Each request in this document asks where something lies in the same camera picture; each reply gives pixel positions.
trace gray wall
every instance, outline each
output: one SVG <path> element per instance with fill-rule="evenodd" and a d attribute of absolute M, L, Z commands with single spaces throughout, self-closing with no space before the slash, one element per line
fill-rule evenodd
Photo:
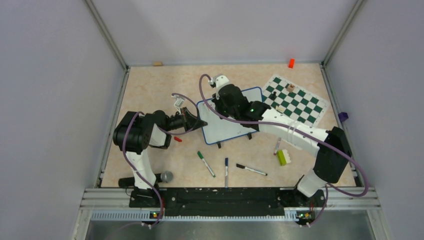
<path fill-rule="evenodd" d="M 94 0 L 129 65 L 321 61 L 356 0 Z"/>
<path fill-rule="evenodd" d="M 0 3 L 0 239 L 69 239 L 123 70 L 82 0 Z"/>
<path fill-rule="evenodd" d="M 424 1 L 368 1 L 329 66 L 358 162 L 397 239 L 422 239 Z"/>

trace orange object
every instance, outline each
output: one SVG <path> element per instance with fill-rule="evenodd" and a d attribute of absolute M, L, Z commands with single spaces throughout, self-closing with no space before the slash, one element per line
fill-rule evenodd
<path fill-rule="evenodd" d="M 292 69 L 294 66 L 295 66 L 295 59 L 291 58 L 290 62 L 288 63 L 288 67 Z"/>

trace beige table surface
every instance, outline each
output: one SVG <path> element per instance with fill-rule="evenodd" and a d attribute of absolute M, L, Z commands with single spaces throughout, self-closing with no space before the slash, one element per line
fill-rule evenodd
<path fill-rule="evenodd" d="M 317 63 L 296 64 L 293 69 L 286 64 L 235 64 L 235 65 L 194 65 L 194 66 L 160 66 L 132 67 L 126 85 L 118 123 L 127 111 L 152 113 L 163 110 L 167 115 L 176 112 L 171 93 L 180 93 L 191 98 L 195 103 L 201 100 L 199 94 L 199 77 L 207 73 L 211 77 L 226 75 L 232 84 L 240 89 L 263 87 L 274 75 L 280 75 L 295 84 L 329 100 L 324 79 Z M 203 91 L 210 98 L 214 89 L 207 80 L 203 80 Z M 196 109 L 185 101 L 184 106 L 196 114 Z M 336 126 L 333 109 L 329 108 L 319 128 L 331 129 Z M 315 159 L 304 150 L 297 150 L 284 141 L 280 149 L 287 149 L 291 163 L 280 166 L 273 155 L 277 136 L 256 132 L 248 140 L 246 136 L 231 139 L 217 145 L 206 145 L 201 129 L 180 136 L 182 142 L 172 139 L 168 149 L 148 148 L 150 163 L 154 173 L 171 171 L 174 179 L 170 183 L 161 183 L 164 187 L 224 187 L 225 158 L 229 158 L 229 187 L 292 187 L 299 178 L 314 166 Z M 199 159 L 200 151 L 216 177 L 213 178 Z M 236 167 L 236 163 L 268 173 L 263 176 Z M 120 178 L 132 177 L 130 166 L 123 153 L 112 143 L 102 187 L 117 187 Z M 337 186 L 355 186 L 349 165 L 343 172 Z"/>

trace chessboard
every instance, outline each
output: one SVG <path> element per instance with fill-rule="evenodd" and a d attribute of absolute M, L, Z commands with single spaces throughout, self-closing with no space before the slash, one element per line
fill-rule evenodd
<path fill-rule="evenodd" d="M 292 92 L 287 90 L 290 84 L 295 86 Z M 273 93 L 276 95 L 274 100 L 270 98 Z M 330 107 L 327 100 L 278 75 L 273 75 L 262 88 L 262 101 L 275 109 L 280 107 L 291 119 L 313 127 Z"/>

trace purple object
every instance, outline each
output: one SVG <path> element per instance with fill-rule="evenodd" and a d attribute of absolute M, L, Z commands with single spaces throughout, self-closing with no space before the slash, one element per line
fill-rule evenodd
<path fill-rule="evenodd" d="M 340 119 L 340 122 L 343 123 L 349 118 L 348 114 L 346 112 L 341 112 L 338 114 L 338 119 Z"/>

